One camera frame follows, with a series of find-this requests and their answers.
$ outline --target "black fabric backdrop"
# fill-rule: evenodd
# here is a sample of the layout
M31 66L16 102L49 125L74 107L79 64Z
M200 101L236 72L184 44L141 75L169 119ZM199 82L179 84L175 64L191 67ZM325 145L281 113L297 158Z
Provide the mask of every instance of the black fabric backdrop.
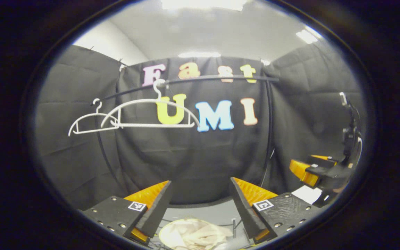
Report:
M281 81L193 81L162 89L162 96L171 100L175 94L186 94L184 106L197 117L198 102L206 101L215 110L219 101L232 101L234 128L210 128L207 132L198 132L196 126L124 128L100 132L114 177L103 159L97 133L67 136L74 120L95 112L95 106L90 106L93 99L141 87L143 67L164 64L161 78L171 80L178 79L179 66L190 61L198 64L202 76L217 75L220 65L231 67L234 75L242 75L240 67L250 64L256 76L279 76ZM310 154L342 156L341 132L349 116L340 104L339 92L346 92L362 120L366 119L358 86L361 80L328 44L307 45L269 66L231 57L169 58L127 66L121 72L119 66L98 52L71 46L52 67L40 93L36 136L43 165L57 189L79 209L87 209L107 196L126 196L165 180L175 185L172 204L225 198L231 176L262 184L276 193L291 192L301 186L288 168L292 158L305 160ZM107 113L127 101L156 97L152 89L132 92L103 101L100 112ZM256 125L243 124L242 98L255 99ZM175 110L169 107L168 114L175 114ZM121 119L159 123L157 106L128 106L122 109ZM80 122L80 130L94 127L93 117Z

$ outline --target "white wall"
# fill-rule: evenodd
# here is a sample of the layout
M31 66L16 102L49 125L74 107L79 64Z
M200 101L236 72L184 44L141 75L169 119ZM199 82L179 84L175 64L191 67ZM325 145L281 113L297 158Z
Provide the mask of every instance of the white wall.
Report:
M115 60L133 65L149 61L146 55L111 21L106 20L77 39L74 45L100 52Z

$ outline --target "foam letter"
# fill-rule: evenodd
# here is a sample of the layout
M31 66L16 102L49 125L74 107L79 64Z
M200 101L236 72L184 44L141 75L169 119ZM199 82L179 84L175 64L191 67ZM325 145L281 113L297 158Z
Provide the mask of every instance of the foam letter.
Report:
M180 79L195 78L200 76L199 67L196 63L189 62L180 66L178 77Z
M246 126L256 125L257 118L254 115L254 99L243 98L242 100L240 100L240 103L243 104L243 108L245 109L245 119L243 120L243 124L245 124Z
M186 99L185 94L177 94L173 96L176 104L184 106L184 100ZM169 97L162 97L162 101L169 101ZM177 107L177 112L174 116L168 115L168 105L162 102L156 102L157 104L157 117L162 124L179 124L184 117L184 109Z
M154 65L143 68L144 83L143 86L154 84L154 78L160 79L161 72L166 69L164 64Z
M240 70L243 71L243 76L252 77L252 74L256 72L255 68L251 68L251 65L246 64L240 67ZM247 80L249 83L256 83L257 80Z
M206 120L208 120L213 130L216 130L219 120L220 130L231 130L234 128L234 124L231 121L231 101L220 101L215 112L206 101L197 103L195 107L198 109L200 116L200 127L197 128L197 131L206 132L209 130Z
M232 74L232 68L228 66L219 66L217 69L219 71L219 76L234 76ZM222 79L222 82L232 82L234 79Z

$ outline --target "hanger hook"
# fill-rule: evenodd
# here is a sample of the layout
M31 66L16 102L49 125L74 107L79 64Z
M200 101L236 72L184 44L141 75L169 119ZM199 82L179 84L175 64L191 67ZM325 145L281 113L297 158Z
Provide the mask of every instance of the hanger hook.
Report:
M95 99L93 100L92 104L97 103L97 101L100 101L99 98L95 98ZM101 103L101 101L100 101L100 105L98 105L98 107L97 107L97 109L96 109L96 111L95 111L96 113L98 113L98 110L101 108L101 106L103 106L103 103Z
M158 100L160 100L161 99L161 92L160 92L160 90L158 90L157 89L157 85L162 85L162 84L164 84L166 81L165 81L165 79L156 79L155 81L154 81L154 90L155 90L155 92L157 93L157 95L158 95Z

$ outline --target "blue letter m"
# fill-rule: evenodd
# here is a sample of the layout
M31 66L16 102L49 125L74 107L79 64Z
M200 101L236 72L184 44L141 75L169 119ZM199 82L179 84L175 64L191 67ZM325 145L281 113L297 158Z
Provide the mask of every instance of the blue letter m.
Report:
M198 109L200 116L200 127L197 128L197 131L206 132L209 130L206 120L208 120L209 125L211 125L213 130L216 130L219 120L220 130L231 130L234 128L234 124L231 122L231 101L220 101L217 105L216 112L213 111L206 101L197 103L195 107Z

